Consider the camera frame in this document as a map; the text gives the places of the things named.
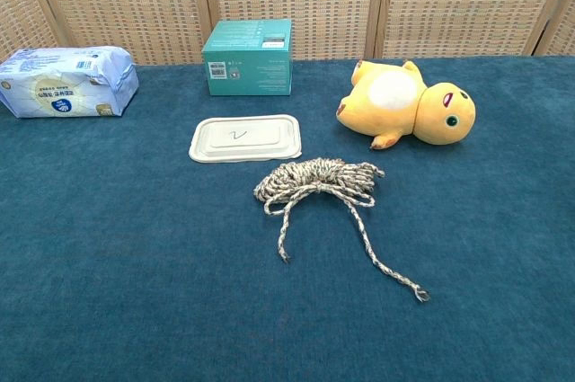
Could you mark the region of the beige pulp tray lid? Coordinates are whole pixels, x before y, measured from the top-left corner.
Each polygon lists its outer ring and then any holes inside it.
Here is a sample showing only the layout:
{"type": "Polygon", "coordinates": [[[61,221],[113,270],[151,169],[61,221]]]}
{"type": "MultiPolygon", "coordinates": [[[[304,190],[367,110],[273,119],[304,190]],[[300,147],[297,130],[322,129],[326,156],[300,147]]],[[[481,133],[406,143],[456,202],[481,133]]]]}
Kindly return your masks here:
{"type": "Polygon", "coordinates": [[[287,114],[217,117],[201,121],[189,157],[199,163],[237,163],[297,158],[302,142],[297,119],[287,114]]]}

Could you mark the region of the white blue tissue pack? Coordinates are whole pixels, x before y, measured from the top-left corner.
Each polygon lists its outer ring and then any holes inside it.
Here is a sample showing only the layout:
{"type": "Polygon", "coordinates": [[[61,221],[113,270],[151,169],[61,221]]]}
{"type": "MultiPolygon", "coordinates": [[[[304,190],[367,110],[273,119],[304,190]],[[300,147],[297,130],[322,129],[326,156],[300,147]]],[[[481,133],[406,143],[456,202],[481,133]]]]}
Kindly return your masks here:
{"type": "Polygon", "coordinates": [[[17,118],[121,116],[138,87],[116,46],[19,49],[0,64],[0,102],[17,118]]]}

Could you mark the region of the teal cardboard box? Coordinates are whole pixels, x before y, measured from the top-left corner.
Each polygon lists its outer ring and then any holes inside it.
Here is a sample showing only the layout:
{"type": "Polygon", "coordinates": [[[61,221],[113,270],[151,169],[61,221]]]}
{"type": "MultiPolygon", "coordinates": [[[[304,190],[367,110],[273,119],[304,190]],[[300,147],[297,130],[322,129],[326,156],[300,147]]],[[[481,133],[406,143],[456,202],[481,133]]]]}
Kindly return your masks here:
{"type": "Polygon", "coordinates": [[[221,20],[202,49],[213,96],[289,96],[290,19],[221,20]]]}

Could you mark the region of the yellow plush duck toy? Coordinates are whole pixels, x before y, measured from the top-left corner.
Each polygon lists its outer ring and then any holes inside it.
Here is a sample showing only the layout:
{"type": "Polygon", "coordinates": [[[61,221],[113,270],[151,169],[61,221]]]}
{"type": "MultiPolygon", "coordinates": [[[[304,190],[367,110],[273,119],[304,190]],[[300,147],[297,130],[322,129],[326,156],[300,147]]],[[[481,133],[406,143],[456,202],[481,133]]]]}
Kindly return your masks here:
{"type": "Polygon", "coordinates": [[[427,85],[416,64],[389,65],[360,60],[352,90],[336,111],[345,127],[372,138],[372,149],[387,149],[413,135],[431,145],[464,139],[475,122],[472,97],[449,82],[427,85]]]}

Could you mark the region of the dark teal felt table cover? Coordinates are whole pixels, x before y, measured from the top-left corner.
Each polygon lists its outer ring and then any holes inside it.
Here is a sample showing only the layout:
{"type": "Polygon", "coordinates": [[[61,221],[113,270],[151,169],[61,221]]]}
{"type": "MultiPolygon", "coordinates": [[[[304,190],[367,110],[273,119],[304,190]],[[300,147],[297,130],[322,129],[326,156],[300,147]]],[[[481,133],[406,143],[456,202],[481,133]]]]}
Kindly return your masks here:
{"type": "Polygon", "coordinates": [[[119,118],[0,105],[0,382],[575,382],[575,57],[428,58],[472,132],[384,151],[336,120],[351,60],[296,62],[288,97],[215,97],[140,67],[119,118]],[[315,193],[281,220],[275,162],[200,164],[212,117],[289,114],[303,158],[385,171],[356,222],[315,193]]]}

